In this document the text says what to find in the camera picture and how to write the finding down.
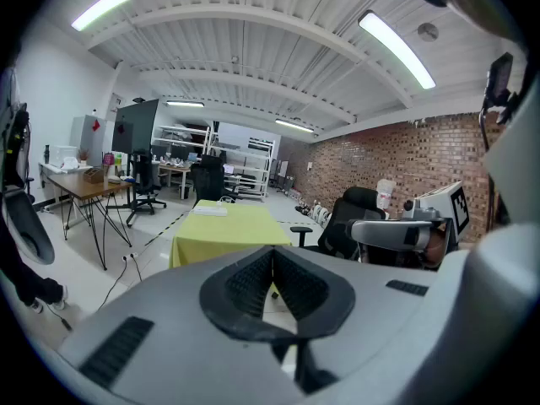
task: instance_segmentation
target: shoes on floor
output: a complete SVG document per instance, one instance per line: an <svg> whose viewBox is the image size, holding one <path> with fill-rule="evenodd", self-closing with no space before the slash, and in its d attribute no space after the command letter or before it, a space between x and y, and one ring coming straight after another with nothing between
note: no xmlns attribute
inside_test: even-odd
<svg viewBox="0 0 540 405"><path fill-rule="evenodd" d="M35 312L40 314L43 311L43 304L39 300L34 300L34 303L30 305L30 308Z"/></svg>
<svg viewBox="0 0 540 405"><path fill-rule="evenodd" d="M53 303L52 307L57 311L62 311L66 307L66 300L68 299L68 287L62 285L62 298L57 303Z"/></svg>

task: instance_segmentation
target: yellow tablecloth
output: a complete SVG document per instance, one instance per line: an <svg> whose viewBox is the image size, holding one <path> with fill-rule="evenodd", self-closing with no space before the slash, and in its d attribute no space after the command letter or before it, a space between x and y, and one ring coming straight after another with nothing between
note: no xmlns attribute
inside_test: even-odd
<svg viewBox="0 0 540 405"><path fill-rule="evenodd" d="M215 206L201 200L198 206ZM253 246L290 246L289 237L265 207L223 203L227 216L189 213L172 241L169 267L185 266Z"/></svg>

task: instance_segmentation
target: fluorescent light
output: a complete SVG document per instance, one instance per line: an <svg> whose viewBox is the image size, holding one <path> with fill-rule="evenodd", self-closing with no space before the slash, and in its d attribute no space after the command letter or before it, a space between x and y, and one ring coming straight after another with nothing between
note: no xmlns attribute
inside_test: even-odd
<svg viewBox="0 0 540 405"><path fill-rule="evenodd" d="M204 107L204 104L202 102L185 102L183 100L167 100L167 105L196 106L197 108Z"/></svg>
<svg viewBox="0 0 540 405"><path fill-rule="evenodd" d="M411 74L424 89L435 87L435 81L431 78L431 75L429 75L419 58L416 57L413 50L382 19L373 12L368 11L359 19L358 24L382 42L382 45L392 51L407 69L411 71Z"/></svg>
<svg viewBox="0 0 540 405"><path fill-rule="evenodd" d="M88 24L98 19L101 15L106 14L111 9L126 1L127 0L99 0L89 9L87 9L86 12L84 12L80 17L75 19L71 26L75 30L81 31L88 26Z"/></svg>
<svg viewBox="0 0 540 405"><path fill-rule="evenodd" d="M276 123L279 124L279 125L293 127L294 129L300 129L301 131L305 131L305 132L313 132L313 129L309 129L308 127L295 125L294 123L290 123L290 122L285 121L285 120L279 120L278 118L276 119Z"/></svg>

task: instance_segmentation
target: ceiling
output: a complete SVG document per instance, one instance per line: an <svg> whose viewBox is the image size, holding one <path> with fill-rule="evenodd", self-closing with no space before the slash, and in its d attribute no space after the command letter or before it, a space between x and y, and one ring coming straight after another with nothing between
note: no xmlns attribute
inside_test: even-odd
<svg viewBox="0 0 540 405"><path fill-rule="evenodd" d="M200 100L248 126L279 116L327 134L478 95L503 49L499 39L423 0L131 0L83 32L72 29L96 1L51 0L46 17L109 64L125 61L159 97ZM411 46L435 88L423 90L358 26L367 9ZM426 22L439 30L434 42L417 34ZM210 117L205 112L200 116Z"/></svg>

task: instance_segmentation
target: floor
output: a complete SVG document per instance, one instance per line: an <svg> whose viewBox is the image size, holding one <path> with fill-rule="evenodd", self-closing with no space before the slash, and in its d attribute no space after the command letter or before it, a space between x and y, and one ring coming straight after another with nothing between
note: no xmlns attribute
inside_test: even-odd
<svg viewBox="0 0 540 405"><path fill-rule="evenodd" d="M77 326L81 320L93 314L100 307L107 292L124 268L123 256L128 256L130 253L136 254L143 280L168 268L172 238L186 216L179 217L191 210L195 197L190 194L189 199L181 201L178 188L173 186L162 189L158 199L166 201L167 208L156 207L154 216L147 213L138 214L132 222L132 228L127 230L132 242L131 249L116 233L111 233L111 228L108 227L109 232L105 235L107 271L104 271L100 265L91 230L85 222L73 226L68 231L67 240L64 240L60 208L53 209L51 213L38 213L54 246L56 257L55 261L48 266L34 262L28 263L43 278L54 278L58 283L67 285L67 307L62 311L62 316L72 327ZM304 224L314 230L313 233L306 235L305 244L307 246L316 245L316 241L322 233L322 228L312 219L294 210L296 205L294 200L275 189L269 189L265 202L241 200L239 203L265 206L279 222L294 246L298 245L299 238L298 235L290 232L290 226ZM124 221L128 214L127 210L121 211ZM120 226L115 211L111 212L111 217ZM165 229L172 223L174 224L169 229ZM103 218L96 216L96 229L103 229ZM164 231L162 235L146 245L161 231ZM1 280L14 312L24 327L51 347L58 348L69 334L60 319L47 308L41 314L36 314L19 301L13 285L6 278L1 277ZM136 266L133 262L129 262L126 271L111 291L107 302L111 302L138 283ZM295 331L296 328L295 320L281 298L273 300L268 296L263 319L291 331ZM285 366L287 366L290 369L291 362L294 362L294 356L288 355L284 362L284 368L286 369Z"/></svg>

